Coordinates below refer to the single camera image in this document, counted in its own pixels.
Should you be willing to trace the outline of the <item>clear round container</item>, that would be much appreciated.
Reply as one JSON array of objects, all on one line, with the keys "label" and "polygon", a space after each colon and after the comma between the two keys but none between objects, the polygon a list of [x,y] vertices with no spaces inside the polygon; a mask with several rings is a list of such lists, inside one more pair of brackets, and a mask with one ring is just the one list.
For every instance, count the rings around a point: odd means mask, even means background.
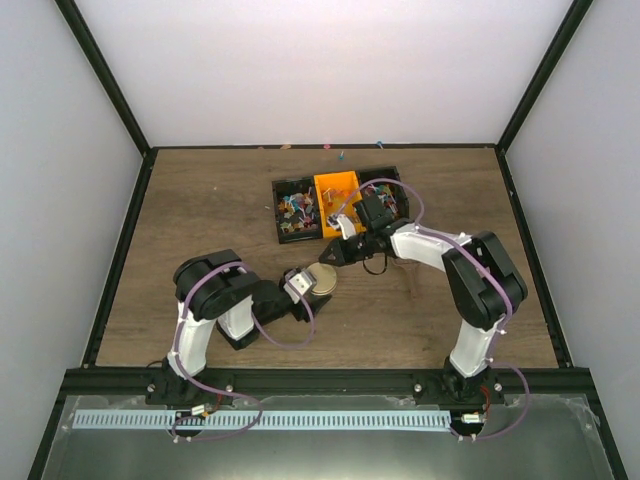
[{"label": "clear round container", "polygon": [[315,286],[315,287],[313,288],[313,290],[311,291],[311,293],[312,293],[313,295],[315,295],[315,296],[319,296],[319,297],[321,297],[321,296],[327,296],[327,295],[331,295],[331,294],[335,291],[336,287],[337,287],[337,285],[336,285],[336,284],[334,284],[334,285],[332,285],[332,286],[328,286],[328,287],[318,287],[318,286]]}]

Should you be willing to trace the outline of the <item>gold round lid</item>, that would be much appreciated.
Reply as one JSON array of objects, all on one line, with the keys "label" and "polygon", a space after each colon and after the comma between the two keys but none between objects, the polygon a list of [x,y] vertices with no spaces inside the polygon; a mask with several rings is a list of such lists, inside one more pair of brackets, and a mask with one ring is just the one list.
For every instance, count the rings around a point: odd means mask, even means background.
[{"label": "gold round lid", "polygon": [[328,287],[334,284],[337,285],[337,282],[338,282],[337,273],[334,267],[331,265],[326,265],[326,264],[321,264],[319,262],[316,262],[309,265],[307,267],[307,271],[315,279],[315,284],[313,288],[315,286]]}]

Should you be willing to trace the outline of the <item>orange candy bin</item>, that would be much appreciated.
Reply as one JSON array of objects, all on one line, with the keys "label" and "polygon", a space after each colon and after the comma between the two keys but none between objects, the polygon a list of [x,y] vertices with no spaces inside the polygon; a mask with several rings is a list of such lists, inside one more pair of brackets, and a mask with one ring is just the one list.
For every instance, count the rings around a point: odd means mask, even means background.
[{"label": "orange candy bin", "polygon": [[344,201],[356,191],[360,184],[356,172],[341,171],[314,176],[324,238],[339,236],[328,223],[328,217],[338,212]]}]

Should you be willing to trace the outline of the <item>black candy bin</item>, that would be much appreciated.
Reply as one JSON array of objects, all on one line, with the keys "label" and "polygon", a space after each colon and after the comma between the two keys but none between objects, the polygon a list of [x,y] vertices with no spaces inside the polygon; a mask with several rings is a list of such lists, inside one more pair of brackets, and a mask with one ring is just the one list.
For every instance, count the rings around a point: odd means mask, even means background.
[{"label": "black candy bin", "polygon": [[272,196],[280,244],[322,238],[319,200],[312,176],[273,181]]},{"label": "black candy bin", "polygon": [[377,196],[386,211],[392,214],[395,219],[409,217],[409,199],[403,187],[393,183],[393,180],[400,180],[398,170],[395,166],[360,169],[356,171],[356,176],[360,184],[374,179],[386,178],[386,181],[380,181],[366,186],[361,191],[362,196]]}]

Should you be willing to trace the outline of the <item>brown plastic scoop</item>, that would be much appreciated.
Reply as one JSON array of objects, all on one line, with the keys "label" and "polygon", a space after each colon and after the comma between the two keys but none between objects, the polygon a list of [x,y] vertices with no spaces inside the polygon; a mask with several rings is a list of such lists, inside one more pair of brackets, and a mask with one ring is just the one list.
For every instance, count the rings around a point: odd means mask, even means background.
[{"label": "brown plastic scoop", "polygon": [[405,276],[410,298],[417,300],[420,297],[419,267],[420,263],[414,260],[393,258],[392,264],[399,268]]}]

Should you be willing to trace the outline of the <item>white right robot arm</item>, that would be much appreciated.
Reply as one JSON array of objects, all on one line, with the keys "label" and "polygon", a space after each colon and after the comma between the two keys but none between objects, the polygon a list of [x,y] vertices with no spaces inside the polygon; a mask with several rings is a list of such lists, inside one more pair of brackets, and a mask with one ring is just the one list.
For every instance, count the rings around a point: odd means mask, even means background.
[{"label": "white right robot arm", "polygon": [[383,254],[444,272],[461,327],[444,362],[443,384],[451,400],[468,402],[486,378],[494,338],[528,297],[523,277],[490,231],[468,235],[428,229],[414,220],[393,218],[373,196],[357,201],[354,208],[365,230],[359,232],[343,213],[331,214],[328,225],[339,237],[319,261],[338,267]]}]

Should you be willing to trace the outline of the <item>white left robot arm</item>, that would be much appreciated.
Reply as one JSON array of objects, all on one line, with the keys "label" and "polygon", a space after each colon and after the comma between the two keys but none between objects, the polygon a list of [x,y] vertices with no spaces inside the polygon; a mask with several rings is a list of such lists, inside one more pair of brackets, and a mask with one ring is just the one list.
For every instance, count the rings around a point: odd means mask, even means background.
[{"label": "white left robot arm", "polygon": [[277,282],[262,279],[231,249],[191,258],[174,273],[178,322],[163,361],[164,395],[184,404],[204,392],[211,334],[218,330],[236,350],[255,341],[269,323],[287,315],[310,322],[332,296],[313,293],[318,278],[294,268]]}]

